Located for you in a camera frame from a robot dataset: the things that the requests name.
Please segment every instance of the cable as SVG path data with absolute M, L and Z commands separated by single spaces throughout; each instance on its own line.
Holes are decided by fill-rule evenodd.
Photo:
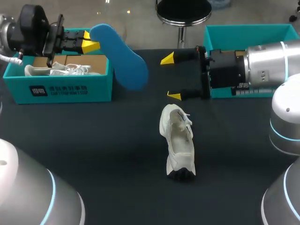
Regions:
M 7 57 L 7 56 L 4 56 L 4 55 L 0 54 L 0 60 L 5 61 L 5 62 L 14 63 L 14 64 L 17 64 L 19 66 L 23 65 L 23 61 L 16 58 L 16 57 Z

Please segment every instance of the teal box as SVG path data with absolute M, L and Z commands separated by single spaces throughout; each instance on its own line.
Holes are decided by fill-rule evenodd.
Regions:
M 249 46 L 265 45 L 280 41 L 299 39 L 290 24 L 259 25 L 209 25 L 205 28 L 203 46 L 206 51 L 221 49 L 222 51 L 245 50 Z M 212 98 L 248 98 L 272 97 L 276 89 L 259 89 L 243 91 L 233 96 L 231 88 L 211 90 Z
M 97 50 L 88 54 L 103 53 Z M 62 52 L 62 55 L 77 53 Z M 113 67 L 108 59 L 106 73 L 101 75 L 25 76 L 25 66 L 32 65 L 33 61 L 34 57 L 24 56 L 22 66 L 9 63 L 4 73 L 4 81 L 17 104 L 109 102 L 112 99 Z

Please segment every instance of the dark table surface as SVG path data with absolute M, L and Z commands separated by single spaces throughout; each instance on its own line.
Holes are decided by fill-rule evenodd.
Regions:
M 264 192 L 295 160 L 269 142 L 271 99 L 167 97 L 199 83 L 195 62 L 160 67 L 170 52 L 137 51 L 148 85 L 133 92 L 114 81 L 110 103 L 16 105 L 2 79 L 0 138 L 77 189 L 86 225 L 260 225 Z M 196 179 L 189 183 L 166 177 L 158 125 L 172 103 L 193 122 Z

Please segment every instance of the floor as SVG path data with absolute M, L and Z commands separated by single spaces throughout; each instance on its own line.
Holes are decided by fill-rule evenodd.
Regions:
M 155 0 L 10 0 L 0 1 L 1 13 L 17 18 L 25 3 L 42 5 L 50 22 L 63 14 L 66 28 L 111 24 L 121 35 L 127 33 L 133 49 L 177 46 L 178 29 L 159 21 Z M 205 24 L 288 23 L 296 7 L 297 0 L 232 0 L 230 8 L 214 11 Z M 205 24 L 188 28 L 187 47 L 201 45 Z M 300 32 L 300 22 L 294 26 Z

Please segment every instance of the stool leg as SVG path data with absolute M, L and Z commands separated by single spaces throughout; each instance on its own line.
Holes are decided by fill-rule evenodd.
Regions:
M 179 33 L 178 33 L 178 45 L 177 48 L 184 48 L 185 41 L 186 41 L 186 27 L 179 27 Z

